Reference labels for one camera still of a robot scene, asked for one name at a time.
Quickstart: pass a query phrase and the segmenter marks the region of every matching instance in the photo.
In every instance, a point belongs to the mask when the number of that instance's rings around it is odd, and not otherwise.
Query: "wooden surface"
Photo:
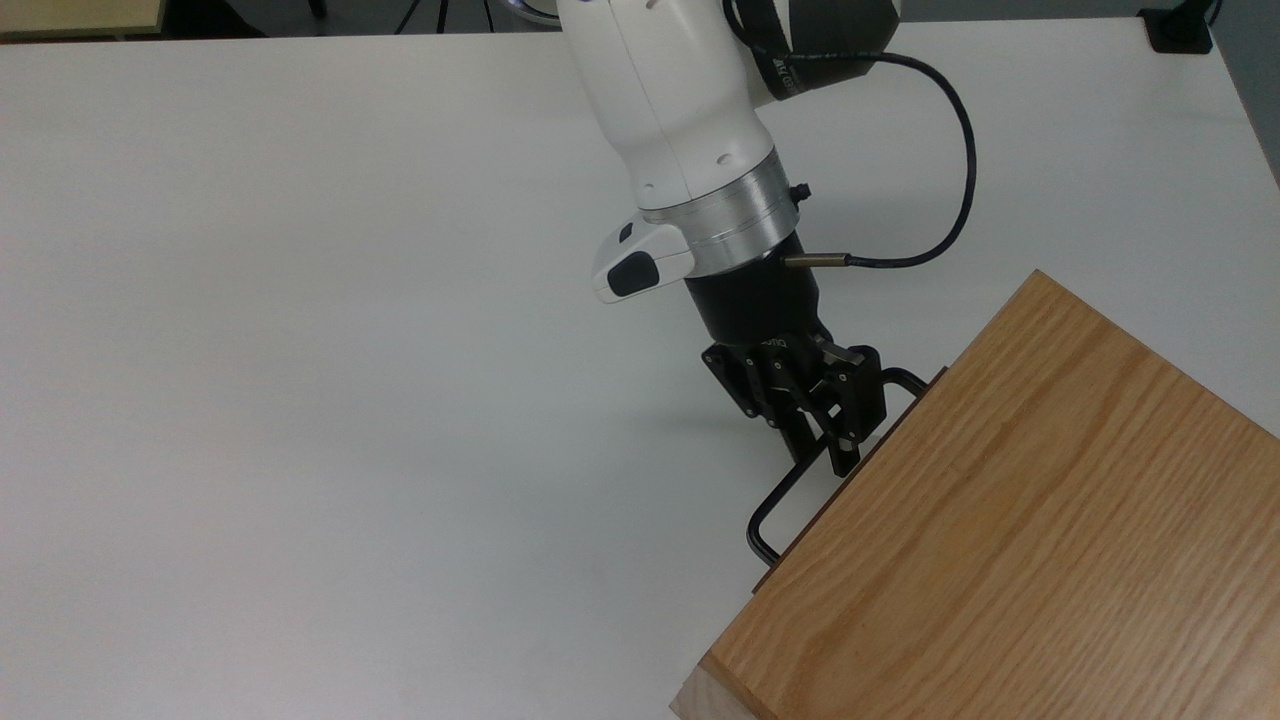
[[[1280,442],[1037,273],[701,667],[762,719],[1277,717]]]
[[[0,0],[0,37],[160,32],[165,0]]]

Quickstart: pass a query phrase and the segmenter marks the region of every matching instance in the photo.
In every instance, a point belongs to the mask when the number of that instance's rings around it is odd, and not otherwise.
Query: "floor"
[[[536,31],[503,4],[509,0],[443,0],[444,32]],[[1258,138],[1280,177],[1280,54],[1272,50],[1280,28],[1276,0],[1224,0],[1213,32],[1231,69]],[[329,0],[329,17],[311,17],[306,0],[230,0],[241,15],[270,36],[389,35],[415,0]],[[442,0],[419,0],[404,33],[435,32]],[[1174,0],[905,0],[904,19],[964,20],[1015,18],[1132,17],[1143,6]]]

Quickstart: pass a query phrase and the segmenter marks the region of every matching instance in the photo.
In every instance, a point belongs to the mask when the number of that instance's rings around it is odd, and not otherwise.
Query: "wooden shelf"
[[[1280,441],[1036,273],[672,708],[1275,717],[1277,648]]]
[[[0,0],[0,37],[160,32],[165,0]]]

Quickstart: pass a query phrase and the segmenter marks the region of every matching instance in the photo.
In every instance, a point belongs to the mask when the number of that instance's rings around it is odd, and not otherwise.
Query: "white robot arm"
[[[872,347],[833,342],[818,319],[810,268],[913,266],[955,241],[977,173],[955,88],[919,60],[882,53],[897,28],[896,0],[559,0],[558,8],[639,208],[596,254],[596,295],[614,302],[685,281],[714,341],[703,361],[748,418],[782,432],[796,459],[791,482],[823,450],[847,474],[858,443],[884,420],[883,386],[920,393],[924,383],[881,368]],[[965,132],[965,200],[951,232],[927,252],[806,255],[795,228],[808,187],[787,182],[755,108],[863,74],[873,61],[911,67],[947,94]],[[777,553],[758,532],[767,511],[753,518],[749,538],[772,562]]]
[[[897,0],[739,0],[753,37],[800,51],[878,51]],[[604,240],[594,287],[613,302],[767,255],[799,220],[755,106],[861,74],[753,55],[717,0],[561,0],[561,23],[639,211]]]

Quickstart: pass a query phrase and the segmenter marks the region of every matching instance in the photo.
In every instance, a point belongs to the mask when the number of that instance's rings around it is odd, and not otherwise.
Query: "black cylinder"
[[[785,256],[797,252],[804,250],[800,238],[791,233],[759,260],[727,273],[685,279],[712,340],[742,347],[786,333],[828,336],[818,320],[818,283],[813,272],[782,264]]]

